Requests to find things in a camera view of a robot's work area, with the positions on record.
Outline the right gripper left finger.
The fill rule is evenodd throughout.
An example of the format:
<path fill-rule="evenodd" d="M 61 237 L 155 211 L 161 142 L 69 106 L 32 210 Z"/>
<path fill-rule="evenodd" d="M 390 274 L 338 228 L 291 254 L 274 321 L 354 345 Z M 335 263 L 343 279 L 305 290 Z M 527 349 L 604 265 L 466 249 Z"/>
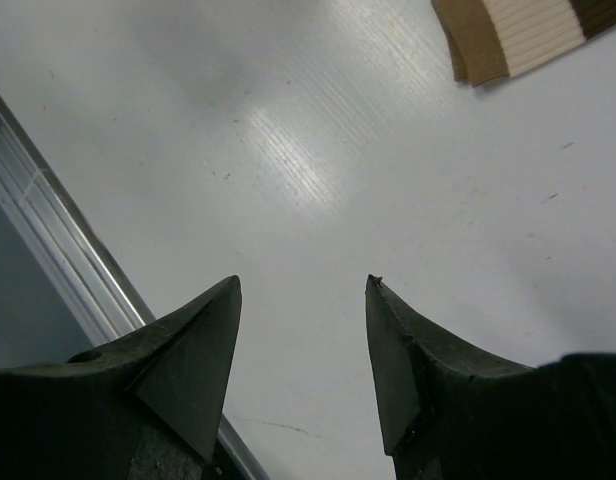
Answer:
<path fill-rule="evenodd" d="M 242 306 L 230 276 L 66 363 L 0 369 L 0 479 L 236 479 L 218 442 Z"/>

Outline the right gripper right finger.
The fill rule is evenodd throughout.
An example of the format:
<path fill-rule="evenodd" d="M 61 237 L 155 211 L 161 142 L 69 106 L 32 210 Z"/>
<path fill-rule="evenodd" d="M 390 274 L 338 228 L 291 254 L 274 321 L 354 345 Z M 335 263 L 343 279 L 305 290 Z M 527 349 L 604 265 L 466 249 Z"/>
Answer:
<path fill-rule="evenodd" d="M 425 318 L 369 277 L 366 330 L 400 479 L 616 479 L 616 353 L 528 367 Z"/>

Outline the cream brown striped sock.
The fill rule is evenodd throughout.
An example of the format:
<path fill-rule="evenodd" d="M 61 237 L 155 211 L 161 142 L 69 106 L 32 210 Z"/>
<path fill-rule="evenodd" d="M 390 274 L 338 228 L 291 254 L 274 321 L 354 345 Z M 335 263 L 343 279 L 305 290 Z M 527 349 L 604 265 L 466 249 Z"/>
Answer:
<path fill-rule="evenodd" d="M 616 0 L 437 0 L 454 80 L 473 88 L 514 78 L 616 26 Z"/>

